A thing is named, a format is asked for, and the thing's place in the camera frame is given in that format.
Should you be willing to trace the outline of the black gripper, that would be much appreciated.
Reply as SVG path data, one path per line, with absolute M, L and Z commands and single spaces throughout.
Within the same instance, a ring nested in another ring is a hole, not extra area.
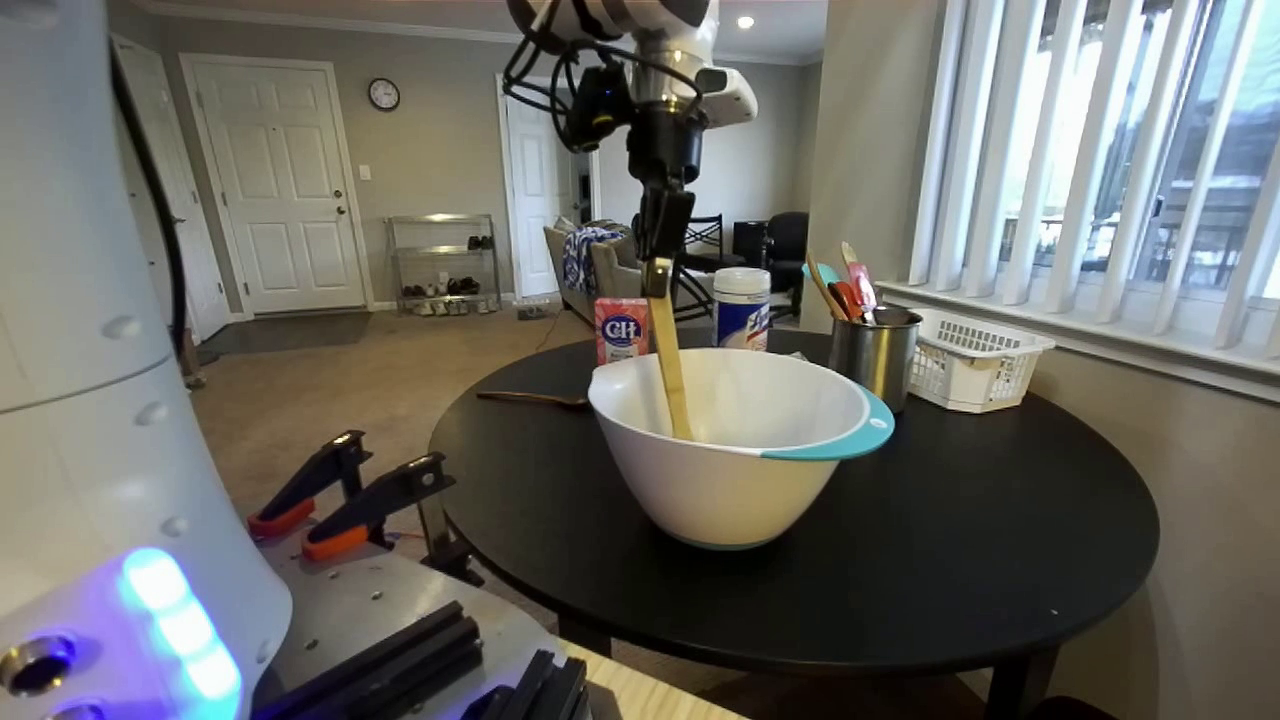
M 693 219 L 693 182 L 700 175 L 700 124 L 693 114 L 643 105 L 628 128 L 628 174 L 639 182 L 632 215 L 634 250 L 647 259 L 639 296 L 669 296 L 677 255 Z

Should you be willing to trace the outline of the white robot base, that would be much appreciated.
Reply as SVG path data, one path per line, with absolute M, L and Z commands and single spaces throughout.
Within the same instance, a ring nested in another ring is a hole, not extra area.
M 286 619 L 132 226 L 102 0 L 0 0 L 0 630 L 68 658 L 3 720 L 247 720 Z

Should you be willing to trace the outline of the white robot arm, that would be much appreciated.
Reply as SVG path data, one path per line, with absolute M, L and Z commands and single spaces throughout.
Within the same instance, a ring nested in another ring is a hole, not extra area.
M 628 131 L 639 294 L 669 296 L 704 137 L 758 114 L 751 85 L 712 61 L 721 0 L 506 0 L 506 16 L 519 46 L 499 87 L 516 105 L 545 114 L 567 151 Z

